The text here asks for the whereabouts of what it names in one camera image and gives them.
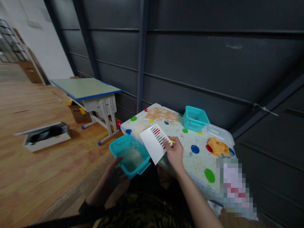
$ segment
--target polka dot tablecloth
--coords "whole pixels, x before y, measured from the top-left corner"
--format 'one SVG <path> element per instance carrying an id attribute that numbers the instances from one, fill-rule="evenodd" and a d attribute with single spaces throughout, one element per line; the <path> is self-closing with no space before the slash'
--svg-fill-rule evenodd
<path id="1" fill-rule="evenodd" d="M 180 113 L 177 113 L 178 121 L 174 123 L 145 118 L 147 111 L 154 107 L 175 112 L 155 103 L 124 122 L 121 125 L 123 133 L 129 134 L 143 143 L 139 136 L 140 132 L 136 131 L 143 131 L 154 124 L 158 124 L 168 136 L 177 136 L 184 147 L 183 163 L 186 171 L 207 200 L 218 201 L 217 189 L 220 187 L 220 178 L 219 169 L 217 169 L 216 164 L 219 158 L 211 153 L 212 149 L 207 144 L 209 138 L 200 132 L 185 129 L 183 127 L 183 115 Z M 227 157 L 236 157 L 233 148 L 230 148 L 230 155 Z M 171 174 L 174 174 L 166 155 L 158 164 Z"/>

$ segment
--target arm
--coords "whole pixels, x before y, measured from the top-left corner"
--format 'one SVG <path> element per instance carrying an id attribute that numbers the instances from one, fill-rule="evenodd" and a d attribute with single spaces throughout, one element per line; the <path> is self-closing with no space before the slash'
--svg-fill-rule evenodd
<path id="1" fill-rule="evenodd" d="M 200 193 L 183 165 L 184 148 L 178 137 L 169 137 L 175 141 L 173 147 L 164 140 L 170 164 L 176 172 L 177 180 L 186 198 L 196 227 L 223 227 L 207 201 Z"/>
<path id="2" fill-rule="evenodd" d="M 97 186 L 88 196 L 88 198 L 86 198 L 85 202 L 88 205 L 103 208 L 108 200 L 108 197 L 114 191 L 116 186 L 119 183 L 127 180 L 126 176 L 120 176 L 121 173 L 115 168 L 115 166 L 122 160 L 123 157 L 118 157 L 107 167 Z M 94 224 L 95 222 L 91 222 L 77 226 L 77 228 L 92 228 Z"/>

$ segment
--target cardboard box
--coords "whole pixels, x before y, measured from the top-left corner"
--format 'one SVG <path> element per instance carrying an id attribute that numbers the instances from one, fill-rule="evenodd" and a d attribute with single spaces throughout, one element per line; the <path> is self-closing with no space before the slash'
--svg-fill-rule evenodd
<path id="1" fill-rule="evenodd" d="M 42 83 L 42 80 L 31 61 L 21 61 L 17 63 L 32 83 Z"/>
<path id="2" fill-rule="evenodd" d="M 56 136 L 47 138 L 45 140 L 40 140 L 40 141 L 35 142 L 35 143 L 29 142 L 33 135 L 46 132 L 49 129 L 51 129 L 52 127 L 55 127 L 55 126 L 60 127 L 62 129 L 62 132 L 61 132 L 60 135 L 56 135 Z M 14 134 L 14 135 L 16 135 L 16 136 L 26 135 L 23 147 L 25 147 L 27 150 L 29 150 L 31 152 L 34 152 L 34 151 L 52 146 L 52 145 L 57 144 L 57 143 L 61 143 L 61 142 L 66 141 L 68 139 L 71 139 L 70 128 L 66 123 L 63 123 L 63 122 L 58 122 L 58 123 L 54 123 L 54 124 L 51 124 L 51 125 L 35 128 L 35 129 L 32 129 L 32 130 L 20 132 L 20 133 Z"/>
<path id="3" fill-rule="evenodd" d="M 86 110 L 81 108 L 78 104 L 76 104 L 74 101 L 72 101 L 72 104 L 68 107 L 70 108 L 76 123 L 92 121 L 90 114 Z"/>

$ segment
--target orange cloth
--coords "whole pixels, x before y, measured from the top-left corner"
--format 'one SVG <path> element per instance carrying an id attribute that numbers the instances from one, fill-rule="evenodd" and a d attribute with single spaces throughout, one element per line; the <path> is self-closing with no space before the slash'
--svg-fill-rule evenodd
<path id="1" fill-rule="evenodd" d="M 229 155 L 229 147 L 225 143 L 219 142 L 216 138 L 209 139 L 208 145 L 212 148 L 212 153 L 215 156 L 219 154 Z"/>

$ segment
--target white plastic comb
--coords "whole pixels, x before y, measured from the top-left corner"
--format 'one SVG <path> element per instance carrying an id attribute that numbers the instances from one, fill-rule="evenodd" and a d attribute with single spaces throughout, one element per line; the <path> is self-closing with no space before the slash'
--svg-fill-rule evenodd
<path id="1" fill-rule="evenodd" d="M 166 139 L 169 144 L 172 145 L 171 140 L 157 124 L 154 124 L 152 127 L 144 130 L 139 135 L 142 138 L 142 141 L 145 144 L 153 163 L 156 165 L 167 151 L 163 144 L 164 139 Z"/>

